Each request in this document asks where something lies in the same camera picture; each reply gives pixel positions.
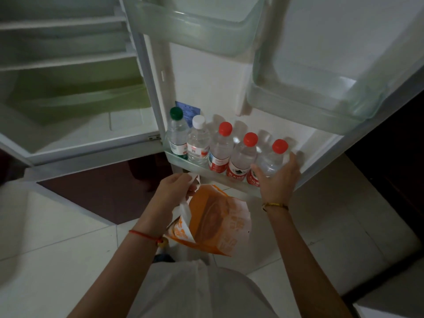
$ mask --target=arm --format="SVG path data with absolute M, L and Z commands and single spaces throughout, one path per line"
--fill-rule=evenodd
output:
M 256 165 L 252 169 L 259 179 L 263 203 L 288 206 L 300 177 L 296 156 L 290 153 L 290 161 L 271 178 Z M 290 213 L 278 206 L 268 206 L 266 210 L 301 316 L 352 318 L 294 226 Z
M 161 237 L 172 220 L 173 208 L 186 196 L 190 180 L 184 173 L 164 178 L 133 229 Z M 126 317 L 156 249 L 155 241 L 128 234 L 68 318 Z

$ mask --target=green bottle cap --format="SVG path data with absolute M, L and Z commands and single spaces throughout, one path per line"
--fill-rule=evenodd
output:
M 181 120 L 183 118 L 183 110 L 179 107 L 172 107 L 169 114 L 173 120 Z

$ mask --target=person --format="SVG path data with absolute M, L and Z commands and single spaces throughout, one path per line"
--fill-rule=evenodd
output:
M 270 178 L 256 165 L 252 169 L 262 202 L 288 206 L 300 177 L 296 156 L 290 153 L 289 162 Z M 193 195 L 190 180 L 186 173 L 164 178 L 133 230 L 161 237 L 174 207 L 185 195 Z M 289 211 L 275 205 L 265 210 L 302 318 L 351 318 Z M 201 260 L 152 264 L 156 249 L 156 241 L 128 233 L 68 317 L 277 317 L 257 285 L 241 273 Z

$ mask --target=bracelet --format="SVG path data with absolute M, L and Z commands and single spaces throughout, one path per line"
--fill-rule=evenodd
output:
M 278 207 L 280 207 L 280 208 L 284 208 L 284 209 L 286 209 L 286 210 L 287 210 L 287 212 L 289 211 L 289 207 L 288 207 L 287 205 L 284 205 L 284 204 L 281 204 L 281 203 L 263 203 L 263 204 L 262 204 L 262 210 L 264 210 L 264 211 L 266 212 L 265 208 L 266 208 L 267 206 L 278 206 Z
M 141 237 L 145 237 L 146 239 L 149 239 L 149 240 L 153 240 L 153 241 L 156 242 L 156 244 L 163 243 L 162 237 L 160 237 L 160 238 L 151 237 L 150 235 L 146 235 L 146 234 L 141 233 L 141 232 L 136 231 L 136 230 L 129 230 L 128 232 L 134 233 L 135 235 L 140 235 Z

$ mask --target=gold bracelet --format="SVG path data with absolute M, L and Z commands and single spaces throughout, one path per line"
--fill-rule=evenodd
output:
M 288 207 L 287 205 L 284 205 L 284 204 L 281 204 L 281 203 L 263 203 L 263 204 L 262 204 L 262 210 L 264 210 L 264 211 L 266 212 L 265 208 L 266 208 L 267 206 L 278 206 L 278 207 L 280 207 L 280 208 L 284 208 L 284 209 L 286 209 L 286 210 L 287 210 L 287 212 L 289 211 L 289 207 Z

